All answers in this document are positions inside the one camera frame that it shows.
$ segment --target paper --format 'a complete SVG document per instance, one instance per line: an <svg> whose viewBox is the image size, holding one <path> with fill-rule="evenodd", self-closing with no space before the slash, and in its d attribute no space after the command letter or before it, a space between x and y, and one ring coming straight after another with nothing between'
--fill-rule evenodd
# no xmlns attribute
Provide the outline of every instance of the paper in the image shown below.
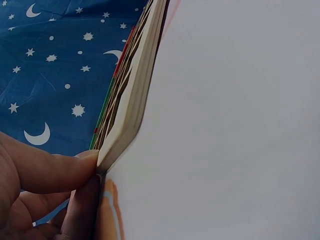
<svg viewBox="0 0 320 240"><path fill-rule="evenodd" d="M184 0L107 174L126 240L320 236L315 0Z"/></svg>

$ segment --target finger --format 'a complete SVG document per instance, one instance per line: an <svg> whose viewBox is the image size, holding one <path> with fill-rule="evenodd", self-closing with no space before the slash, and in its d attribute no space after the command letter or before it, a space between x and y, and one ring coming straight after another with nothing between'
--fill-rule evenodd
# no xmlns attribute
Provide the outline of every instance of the finger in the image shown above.
<svg viewBox="0 0 320 240"><path fill-rule="evenodd" d="M20 193L18 199L29 211L32 222L35 222L51 213L54 209L56 209L56 207L70 198L70 194L70 192L36 194L24 191Z"/></svg>
<svg viewBox="0 0 320 240"><path fill-rule="evenodd" d="M35 226L23 234L24 240L47 240L60 233L60 229L55 226L44 223Z"/></svg>
<svg viewBox="0 0 320 240"><path fill-rule="evenodd" d="M48 221L48 224L51 224L58 229L61 229L67 214L67 208L68 207L66 206L63 209L61 209L50 221Z"/></svg>
<svg viewBox="0 0 320 240"><path fill-rule="evenodd" d="M61 232L66 239L91 239L97 212L100 178L92 176L70 199Z"/></svg>
<svg viewBox="0 0 320 240"><path fill-rule="evenodd" d="M48 194L77 189L96 169L97 150L81 157L50 155L4 133L0 133L0 145L15 165L20 180L18 187L29 192Z"/></svg>
<svg viewBox="0 0 320 240"><path fill-rule="evenodd" d="M51 239L54 235L60 233L60 228L57 228L56 226L49 223L40 224L35 228L39 230L39 232L42 234L42 236L45 237L45 239Z"/></svg>

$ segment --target fingernail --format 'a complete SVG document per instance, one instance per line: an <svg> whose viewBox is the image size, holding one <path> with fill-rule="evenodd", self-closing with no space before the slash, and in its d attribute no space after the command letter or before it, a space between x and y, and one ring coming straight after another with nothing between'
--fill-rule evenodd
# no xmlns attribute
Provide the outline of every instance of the fingernail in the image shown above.
<svg viewBox="0 0 320 240"><path fill-rule="evenodd" d="M87 150L87 151L80 152L75 157L83 159L91 155L98 155L98 153L99 153L99 150L97 149Z"/></svg>

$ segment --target book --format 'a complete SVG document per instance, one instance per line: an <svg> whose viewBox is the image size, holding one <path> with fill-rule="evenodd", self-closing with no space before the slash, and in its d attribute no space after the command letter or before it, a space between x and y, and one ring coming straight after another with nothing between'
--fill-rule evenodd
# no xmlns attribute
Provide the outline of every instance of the book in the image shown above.
<svg viewBox="0 0 320 240"><path fill-rule="evenodd" d="M94 239L125 240L117 186L106 178L135 138L146 106L168 0L149 0L132 29L114 72L91 148L99 149L97 172L102 176Z"/></svg>
<svg viewBox="0 0 320 240"><path fill-rule="evenodd" d="M149 0L132 29L108 91L93 149L104 174L136 136L142 122L167 0Z"/></svg>
<svg viewBox="0 0 320 240"><path fill-rule="evenodd" d="M320 236L317 6L181 1L106 175L126 240Z"/></svg>

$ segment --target white crescent moon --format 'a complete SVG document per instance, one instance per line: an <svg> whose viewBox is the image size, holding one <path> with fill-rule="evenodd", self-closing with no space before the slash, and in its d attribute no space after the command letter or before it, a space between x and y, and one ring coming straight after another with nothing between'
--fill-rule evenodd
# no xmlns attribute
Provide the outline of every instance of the white crescent moon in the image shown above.
<svg viewBox="0 0 320 240"><path fill-rule="evenodd" d="M114 54L117 58L118 58L118 61L116 62L115 65L117 65L119 63L119 60L121 58L121 55L122 55L122 51L119 51L119 50L111 50L111 51L106 51L104 52L103 54Z"/></svg>
<svg viewBox="0 0 320 240"><path fill-rule="evenodd" d="M26 131L24 131L25 139L33 145L43 145L48 142L50 138L50 129L46 122L44 123L44 125L44 132L38 136L31 136Z"/></svg>
<svg viewBox="0 0 320 240"><path fill-rule="evenodd" d="M35 18L36 16L38 16L38 15L41 14L41 12L39 12L39 13L34 13L34 12L32 11L32 8L34 7L34 5L35 5L35 3L32 4L32 5L28 8L28 10L26 11L26 13L25 13L25 15L26 15L28 18Z"/></svg>

